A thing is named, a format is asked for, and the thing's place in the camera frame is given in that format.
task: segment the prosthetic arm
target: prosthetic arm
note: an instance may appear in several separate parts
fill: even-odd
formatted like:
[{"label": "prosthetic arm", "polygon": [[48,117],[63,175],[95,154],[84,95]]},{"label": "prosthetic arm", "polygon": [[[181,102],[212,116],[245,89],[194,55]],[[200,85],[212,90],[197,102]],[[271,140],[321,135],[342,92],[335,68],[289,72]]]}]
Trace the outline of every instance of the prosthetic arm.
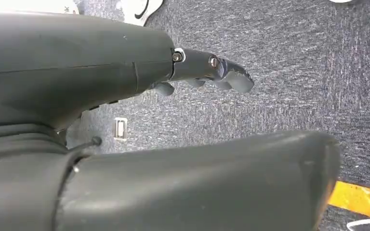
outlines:
[{"label": "prosthetic arm", "polygon": [[317,230],[338,142],[287,131],[216,145],[90,155],[57,130],[170,81],[248,92],[236,63],[163,32],[77,15],[0,13],[0,231]]},{"label": "prosthetic arm", "polygon": [[155,89],[169,81],[213,81],[248,92],[239,65],[214,54],[176,49],[164,32],[102,18],[0,13],[0,125],[65,128],[84,110]]}]

